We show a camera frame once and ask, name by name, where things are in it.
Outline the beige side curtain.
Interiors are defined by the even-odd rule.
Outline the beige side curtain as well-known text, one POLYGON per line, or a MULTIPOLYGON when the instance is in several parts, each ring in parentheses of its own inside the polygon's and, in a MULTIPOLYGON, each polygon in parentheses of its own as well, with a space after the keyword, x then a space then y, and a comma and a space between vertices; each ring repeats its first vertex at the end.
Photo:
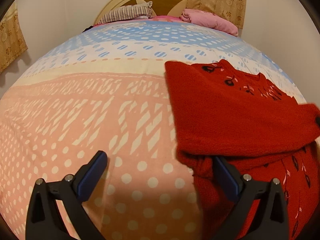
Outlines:
POLYGON ((1 20, 0 73, 28 49, 18 20, 17 1, 12 3, 1 20))

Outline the striped pillow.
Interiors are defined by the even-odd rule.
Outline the striped pillow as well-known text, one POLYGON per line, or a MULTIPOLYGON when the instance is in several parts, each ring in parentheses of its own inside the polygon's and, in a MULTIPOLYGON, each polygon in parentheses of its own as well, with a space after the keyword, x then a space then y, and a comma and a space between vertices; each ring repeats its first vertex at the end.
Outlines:
POLYGON ((135 5, 126 5, 122 7, 118 7, 113 9, 106 14, 104 14, 97 25, 100 24, 107 24, 111 22, 117 21, 127 21, 127 20, 135 20, 135 19, 148 19, 152 18, 152 5, 153 2, 149 1, 142 4, 135 4, 135 5))

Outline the polka dot bed sheet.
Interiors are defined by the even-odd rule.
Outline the polka dot bed sheet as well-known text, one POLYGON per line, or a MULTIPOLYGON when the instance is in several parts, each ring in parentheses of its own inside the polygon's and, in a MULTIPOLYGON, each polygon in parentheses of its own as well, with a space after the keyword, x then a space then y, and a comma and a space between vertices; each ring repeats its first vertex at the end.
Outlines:
POLYGON ((59 181, 102 150, 108 168, 84 210, 106 239, 200 239, 193 172, 175 158, 164 64, 221 59, 304 102, 262 52, 183 22, 102 25, 38 59, 1 98, 1 215, 15 236, 25 238, 38 178, 59 181))

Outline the pink folded blanket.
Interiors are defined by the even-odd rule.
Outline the pink folded blanket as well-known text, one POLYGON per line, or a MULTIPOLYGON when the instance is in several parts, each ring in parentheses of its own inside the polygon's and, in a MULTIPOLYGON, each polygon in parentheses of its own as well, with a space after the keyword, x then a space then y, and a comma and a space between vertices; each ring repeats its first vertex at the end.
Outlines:
POLYGON ((221 18, 220 16, 217 16, 211 12, 205 12, 201 10, 184 9, 179 17, 156 16, 153 18, 153 20, 168 20, 169 22, 183 21, 201 27, 222 31, 235 37, 238 37, 239 35, 238 28, 228 20, 225 20, 224 18, 221 18))

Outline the red knitted sweater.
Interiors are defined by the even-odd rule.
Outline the red knitted sweater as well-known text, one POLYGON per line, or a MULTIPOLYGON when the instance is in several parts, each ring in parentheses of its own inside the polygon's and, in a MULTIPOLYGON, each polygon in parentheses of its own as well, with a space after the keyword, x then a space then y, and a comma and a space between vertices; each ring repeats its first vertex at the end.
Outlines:
POLYGON ((224 157, 240 173, 278 178, 289 215, 289 239, 298 237, 319 203, 319 109, 298 104, 263 74, 228 61, 165 63, 179 162, 193 170, 203 212, 202 237, 217 232, 232 209, 213 169, 224 157))

